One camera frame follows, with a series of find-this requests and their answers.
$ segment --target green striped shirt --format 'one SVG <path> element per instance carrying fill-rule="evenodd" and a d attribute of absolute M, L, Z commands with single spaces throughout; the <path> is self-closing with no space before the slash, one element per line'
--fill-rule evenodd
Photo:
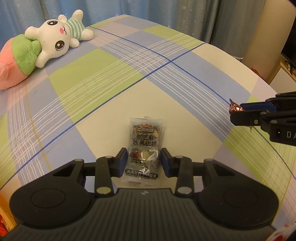
<path fill-rule="evenodd" d="M 79 22 L 73 18 L 69 18 L 66 22 L 71 32 L 71 38 L 81 40 L 81 33 L 85 29 L 82 22 Z"/>

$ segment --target green square pattern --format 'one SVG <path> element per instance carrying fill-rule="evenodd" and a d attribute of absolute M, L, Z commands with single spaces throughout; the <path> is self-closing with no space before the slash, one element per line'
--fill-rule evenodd
<path fill-rule="evenodd" d="M 7 113 L 0 119 L 0 187 L 16 172 L 15 163 L 12 159 L 9 145 Z"/>
<path fill-rule="evenodd" d="M 162 25 L 155 25 L 150 28 L 146 28 L 143 31 L 157 35 L 164 39 L 169 39 L 170 41 L 179 44 L 187 49 L 192 49 L 204 43 L 196 38 L 193 38 L 187 34 L 180 33 L 174 29 L 167 28 Z"/>
<path fill-rule="evenodd" d="M 258 101 L 250 96 L 248 102 Z M 224 145 L 239 159 L 257 179 L 271 188 L 281 201 L 286 193 L 291 173 L 283 160 L 293 170 L 296 157 L 296 147 L 269 141 L 269 135 L 256 127 L 234 126 L 224 141 Z"/>
<path fill-rule="evenodd" d="M 91 25 L 92 27 L 94 27 L 94 28 L 99 28 L 99 27 L 101 27 L 101 26 L 103 26 L 103 25 L 105 25 L 105 24 L 107 24 L 107 23 L 111 23 L 112 21 L 110 21 L 109 19 L 105 19 L 105 20 L 103 20 L 103 21 L 100 21 L 100 22 L 97 22 L 97 23 L 95 23 L 95 24 L 93 24 L 93 25 Z"/>
<path fill-rule="evenodd" d="M 75 123 L 142 77 L 128 64 L 98 48 L 58 69 L 49 79 Z"/>

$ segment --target plastic wrapper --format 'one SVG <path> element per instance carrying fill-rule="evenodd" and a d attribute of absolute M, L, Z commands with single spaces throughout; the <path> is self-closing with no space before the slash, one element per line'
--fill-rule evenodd
<path fill-rule="evenodd" d="M 237 103 L 233 102 L 231 99 L 230 100 L 230 105 L 229 105 L 229 114 L 232 114 L 233 112 L 235 111 L 242 111 L 244 110 L 243 107 L 239 106 Z"/>
<path fill-rule="evenodd" d="M 287 224 L 276 230 L 266 241 L 288 241 L 296 240 L 296 223 Z"/>
<path fill-rule="evenodd" d="M 4 223 L 2 221 L 2 216 L 0 215 L 0 237 L 3 237 L 7 234 L 7 230 L 4 226 Z"/>
<path fill-rule="evenodd" d="M 135 186 L 158 185 L 162 122 L 162 119 L 131 118 L 123 181 Z"/>

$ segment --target circular pad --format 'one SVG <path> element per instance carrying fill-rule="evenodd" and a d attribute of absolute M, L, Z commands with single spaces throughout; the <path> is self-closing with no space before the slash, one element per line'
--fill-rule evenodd
<path fill-rule="evenodd" d="M 9 204 L 18 223 L 50 228 L 80 218 L 90 205 L 90 196 L 70 178 L 44 176 L 18 189 Z"/>
<path fill-rule="evenodd" d="M 41 189 L 35 192 L 31 197 L 31 202 L 42 208 L 57 207 L 65 200 L 65 194 L 53 188 Z"/>
<path fill-rule="evenodd" d="M 198 203 L 214 222 L 237 229 L 270 224 L 279 206 L 275 193 L 254 180 L 212 183 L 200 192 Z"/>

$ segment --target blue line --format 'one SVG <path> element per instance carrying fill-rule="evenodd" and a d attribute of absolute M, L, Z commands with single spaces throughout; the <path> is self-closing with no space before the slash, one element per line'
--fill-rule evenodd
<path fill-rule="evenodd" d="M 58 139 L 61 135 L 63 135 L 65 132 L 67 132 L 68 130 L 70 130 L 72 127 L 74 127 L 76 124 L 78 124 L 80 121 L 82 121 L 83 119 L 85 119 L 86 117 L 88 117 L 90 114 L 92 114 L 94 111 L 96 111 L 97 109 L 99 109 L 101 106 L 103 106 L 104 104 L 106 104 L 107 102 L 109 102 L 110 100 L 112 100 L 113 98 L 115 98 L 116 96 L 118 96 L 119 94 L 121 94 L 122 92 L 126 91 L 127 89 L 129 89 L 130 87 L 134 86 L 135 84 L 139 83 L 141 80 L 145 79 L 146 77 L 148 77 L 149 75 L 155 73 L 156 71 L 158 71 L 159 69 L 161 69 L 162 67 L 168 65 L 169 63 L 172 63 L 172 61 L 176 60 L 177 58 L 183 56 L 184 54 L 196 49 L 197 47 L 194 47 L 193 49 L 190 49 L 188 51 L 186 51 L 185 53 L 181 54 L 180 56 L 169 60 L 167 63 L 163 64 L 162 66 L 158 67 L 157 69 L 153 70 L 152 72 L 148 73 L 147 75 L 145 75 L 144 77 L 142 77 L 141 79 L 137 80 L 135 83 L 131 84 L 130 86 L 126 87 L 124 90 L 120 91 L 119 93 L 117 93 L 116 95 L 114 95 L 113 97 L 111 97 L 110 99 L 106 100 L 104 103 L 100 104 L 99 106 L 97 106 L 95 109 L 93 109 L 91 112 L 89 112 L 88 114 L 86 114 L 85 116 L 83 116 L 81 119 L 79 119 L 78 121 L 76 121 L 74 124 L 72 124 L 71 126 L 69 126 L 67 129 L 65 129 L 63 132 L 61 132 L 59 135 L 57 135 L 54 139 L 52 139 L 50 142 L 48 142 L 44 147 L 42 147 L 36 154 L 34 154 L 28 161 L 26 161 L 17 171 L 16 173 L 14 173 L 5 183 L 4 185 L 0 188 L 1 189 L 25 166 L 27 165 L 33 158 L 35 158 L 40 152 L 42 152 L 46 147 L 48 147 L 51 143 L 53 143 L 56 139 Z"/>
<path fill-rule="evenodd" d="M 67 129 L 65 129 L 63 132 L 61 132 L 59 135 L 57 135 L 54 139 L 52 139 L 50 142 L 48 142 L 43 148 L 41 148 L 35 155 L 33 155 L 27 162 L 25 162 L 5 183 L 4 183 L 4 185 L 0 188 L 0 191 L 2 190 L 2 188 L 25 166 L 25 165 L 27 165 L 33 158 L 35 158 L 40 152 L 42 152 L 46 147 L 48 147 L 51 143 L 53 143 L 57 138 L 59 138 L 61 135 L 63 135 L 65 132 L 67 132 L 68 130 L 70 130 L 72 127 L 74 127 L 77 123 L 79 123 L 80 121 L 82 121 L 83 119 L 85 119 L 86 117 L 88 117 L 90 114 L 92 114 L 94 111 L 96 111 L 97 109 L 99 109 L 101 106 L 103 106 L 104 104 L 106 104 L 107 102 L 109 102 L 110 100 L 112 100 L 113 98 L 115 98 L 116 96 L 118 96 L 119 94 L 121 94 L 122 92 L 124 92 L 124 91 L 126 91 L 127 89 L 129 89 L 130 87 L 132 87 L 132 86 L 134 86 L 135 84 L 137 84 L 138 82 L 140 82 L 141 80 L 143 80 L 144 78 L 146 78 L 147 76 L 149 76 L 149 75 L 151 75 L 151 74 L 153 74 L 154 72 L 156 72 L 156 71 L 158 71 L 159 69 L 161 69 L 162 67 L 164 67 L 164 66 L 166 66 L 166 65 L 168 65 L 169 63 L 173 63 L 173 61 L 175 61 L 176 59 L 178 59 L 179 57 L 181 57 L 181 56 L 183 56 L 183 55 L 185 55 L 185 54 L 187 54 L 188 52 L 190 52 L 190 51 L 192 51 L 192 50 L 194 50 L 194 49 L 196 49 L 196 48 L 198 48 L 199 46 L 201 46 L 201 45 L 203 45 L 203 44 L 205 44 L 205 43 L 202 43 L 202 44 L 200 44 L 200 45 L 198 45 L 198 46 L 196 46 L 196 47 L 194 47 L 194 48 L 192 48 L 192 49 L 190 49 L 190 50 L 188 50 L 188 51 L 186 51 L 185 53 L 183 53 L 183 54 L 181 54 L 181 55 L 179 55 L 178 57 L 176 57 L 176 58 L 174 58 L 174 59 L 172 59 L 172 60 L 170 60 L 170 59 L 168 59 L 167 57 L 165 57 L 165 56 L 163 56 L 163 55 L 161 55 L 161 54 L 159 54 L 159 53 L 157 53 L 157 52 L 155 52 L 155 51 L 153 51 L 153 50 L 151 50 L 151 49 L 149 49 L 149 48 L 147 48 L 147 47 L 145 47 L 145 46 L 142 46 L 142 45 L 140 45 L 140 44 L 138 44 L 138 43 L 135 43 L 135 42 L 133 42 L 133 41 L 131 41 L 131 40 L 128 40 L 128 39 L 126 39 L 126 38 L 123 38 L 123 37 L 120 37 L 120 36 L 117 36 L 117 35 L 115 35 L 115 34 L 112 34 L 112 33 L 109 33 L 109 32 L 107 32 L 107 31 L 104 31 L 104 30 L 102 30 L 102 29 L 99 29 L 99 28 L 95 28 L 95 29 L 98 29 L 98 30 L 100 30 L 100 31 L 103 31 L 103 32 L 105 32 L 105 33 L 108 33 L 108 34 L 111 34 L 111 35 L 114 35 L 114 36 L 116 36 L 116 37 L 119 37 L 119 38 L 121 38 L 121 39 L 124 39 L 124 40 L 126 40 L 126 41 L 129 41 L 129 42 L 131 42 L 131 43 L 134 43 L 134 44 L 136 44 L 136 45 L 139 45 L 139 46 L 141 46 L 141 47 L 143 47 L 143 48 L 145 48 L 145 49 L 147 49 L 147 50 L 150 50 L 150 51 L 152 51 L 153 53 L 156 53 L 157 55 L 160 55 L 161 57 L 163 57 L 163 58 L 165 58 L 165 59 L 167 59 L 168 60 L 168 62 L 167 63 L 165 63 L 165 64 L 163 64 L 162 66 L 160 66 L 160 67 L 158 67 L 157 69 L 155 69 L 155 70 L 153 70 L 152 72 L 150 72 L 149 74 L 147 74 L 147 75 L 145 75 L 144 77 L 142 77 L 141 79 L 139 79 L 138 81 L 136 81 L 135 83 L 133 83 L 132 85 L 130 85 L 130 86 L 128 86 L 127 88 L 125 88 L 124 90 L 122 90 L 122 91 L 120 91 L 119 93 L 117 93 L 115 96 L 113 96 L 113 97 L 111 97 L 110 99 L 108 99 L 107 101 L 105 101 L 104 103 L 102 103 L 101 105 L 99 105 L 99 106 L 97 106 L 95 109 L 93 109 L 91 112 L 89 112 L 88 114 L 86 114 L 85 116 L 83 116 L 81 119 L 79 119 L 78 121 L 76 121 L 74 124 L 72 124 L 71 126 L 69 126 Z M 204 82 L 202 82 L 201 80 L 199 80 L 198 78 L 196 78 L 195 76 L 193 76 L 192 74 L 190 74 L 189 72 L 187 72 L 186 70 L 184 70 L 183 68 L 181 68 L 180 66 L 178 66 L 177 64 L 175 64 L 175 63 L 173 63 L 174 65 L 176 65 L 178 68 L 180 68 L 181 70 L 183 70 L 184 72 L 186 72 L 187 74 L 189 74 L 190 76 L 192 76 L 193 78 L 195 78 L 196 80 L 198 80 L 200 83 L 202 83 L 203 85 L 205 85 L 207 88 L 209 88 L 211 91 L 213 91 L 216 95 L 218 95 L 222 100 L 224 100 L 227 104 L 229 104 L 229 102 L 228 101 L 226 101 L 222 96 L 220 96 L 217 92 L 215 92 L 212 88 L 210 88 L 208 85 L 206 85 Z M 295 178 L 295 176 L 294 176 L 294 174 L 293 174 L 293 172 L 290 170 L 290 168 L 288 167 L 288 165 L 286 164 L 286 162 L 283 160 L 283 158 L 280 156 L 280 154 L 275 150 L 275 152 L 279 155 L 279 157 L 282 159 L 282 161 L 285 163 L 285 165 L 287 166 L 287 168 L 289 169 L 289 171 L 292 173 L 292 175 L 293 175 L 293 177 Z"/>
<path fill-rule="evenodd" d="M 209 88 L 211 91 L 213 91 L 216 95 L 218 95 L 222 100 L 224 100 L 228 105 L 230 105 L 230 103 L 224 99 L 221 95 L 219 95 L 216 91 L 214 91 L 210 86 L 208 86 L 207 84 L 205 84 L 204 82 L 202 82 L 201 80 L 199 80 L 198 78 L 196 78 L 194 75 L 190 74 L 188 71 L 184 70 L 182 67 L 180 67 L 179 65 L 173 63 L 174 65 L 176 65 L 177 67 L 179 67 L 180 69 L 182 69 L 185 73 L 187 73 L 188 75 L 190 75 L 191 77 L 195 78 L 197 81 L 201 82 L 204 86 L 206 86 L 207 88 Z"/>
<path fill-rule="evenodd" d="M 262 136 L 264 138 L 264 140 L 266 140 L 266 142 L 271 146 L 271 148 L 278 154 L 278 156 L 281 158 L 283 163 L 286 165 L 286 167 L 288 168 L 288 170 L 290 171 L 290 173 L 292 174 L 292 176 L 296 180 L 296 177 L 293 174 L 292 170 L 289 168 L 288 164 L 284 161 L 284 159 L 281 157 L 281 155 L 278 153 L 278 151 L 272 146 L 272 144 L 270 144 L 270 142 L 255 127 L 254 127 L 254 129 L 259 133 L 260 136 Z"/>
<path fill-rule="evenodd" d="M 118 38 L 121 38 L 121 39 L 124 39 L 124 40 L 126 40 L 126 41 L 129 41 L 129 42 L 131 42 L 131 43 L 134 43 L 134 44 L 136 44 L 136 45 L 139 45 L 139 46 L 141 46 L 141 47 L 143 47 L 143 48 L 145 48 L 145 49 L 148 49 L 148 50 L 150 50 L 150 51 L 152 51 L 153 53 L 156 53 L 156 54 L 158 54 L 158 55 L 160 55 L 161 57 L 163 57 L 163 58 L 165 58 L 165 59 L 167 59 L 167 60 L 169 60 L 167 57 L 165 57 L 165 56 L 163 56 L 163 55 L 161 55 L 160 53 L 157 53 L 157 52 L 155 52 L 155 51 L 153 51 L 153 50 L 151 50 L 151 49 L 149 49 L 149 48 L 147 48 L 147 47 L 145 47 L 145 46 L 143 46 L 143 45 L 141 45 L 141 44 L 138 44 L 138 43 L 136 43 L 136 42 L 134 42 L 134 41 L 131 41 L 131 40 L 128 40 L 128 39 L 126 39 L 126 38 L 123 38 L 123 37 L 120 37 L 120 36 L 118 36 L 118 35 L 115 35 L 115 34 L 113 34 L 113 33 L 109 33 L 109 32 L 107 32 L 107 31 L 105 31 L 105 30 L 102 30 L 102 29 L 99 29 L 99 28 L 95 28 L 95 29 L 98 29 L 98 30 L 100 30 L 100 31 L 103 31 L 103 32 L 105 32 L 105 33 L 108 33 L 108 34 L 111 34 L 111 35 L 113 35 L 113 36 L 116 36 L 116 37 L 118 37 Z M 194 75 L 192 75 L 192 74 L 190 74 L 188 71 L 186 71 L 186 70 L 184 70 L 182 67 L 180 67 L 179 65 L 177 65 L 176 63 L 174 63 L 173 61 L 174 60 L 176 60 L 176 59 L 178 59 L 179 57 L 181 57 L 181 56 L 183 56 L 184 54 L 186 54 L 186 53 L 188 53 L 188 52 L 190 52 L 190 51 L 192 51 L 192 50 L 194 50 L 194 49 L 196 49 L 197 47 L 199 47 L 199 46 L 201 46 L 201 45 L 203 45 L 203 44 L 205 44 L 205 43 L 202 43 L 202 44 L 200 44 L 200 45 L 198 45 L 198 46 L 196 46 L 195 48 L 193 48 L 193 49 L 191 49 L 191 50 L 189 50 L 189 51 L 186 51 L 185 53 L 183 53 L 183 54 L 181 54 L 181 55 L 179 55 L 178 57 L 176 57 L 176 58 L 174 58 L 174 59 L 172 59 L 172 60 L 169 60 L 169 62 L 171 62 L 172 64 L 174 64 L 175 66 L 177 66 L 178 68 L 180 68 L 181 70 L 183 70 L 185 73 L 187 73 L 188 75 L 190 75 L 191 77 L 193 77 L 194 79 L 196 79 L 197 81 L 199 81 L 200 83 L 202 83 L 204 86 L 206 86 L 207 88 L 209 88 L 211 91 L 213 91 L 217 96 L 219 96 L 223 101 L 225 101 L 228 105 L 230 104 L 226 99 L 224 99 L 221 95 L 219 95 L 216 91 L 214 91 L 211 87 L 209 87 L 207 84 L 205 84 L 204 82 L 202 82 L 201 80 L 199 80 L 198 78 L 196 78 Z M 284 161 L 284 159 L 281 157 L 281 155 L 278 153 L 278 151 L 270 144 L 270 142 L 254 127 L 254 129 L 263 137 L 263 139 L 271 146 L 271 148 L 276 152 L 276 154 L 280 157 L 280 159 L 284 162 L 284 164 L 286 165 L 286 167 L 288 168 L 288 170 L 291 172 L 291 174 L 293 175 L 293 177 L 294 177 L 294 179 L 296 180 L 296 177 L 294 176 L 294 174 L 293 174 L 293 172 L 292 172 L 292 170 L 289 168 L 289 166 L 287 165 L 287 163 Z"/>

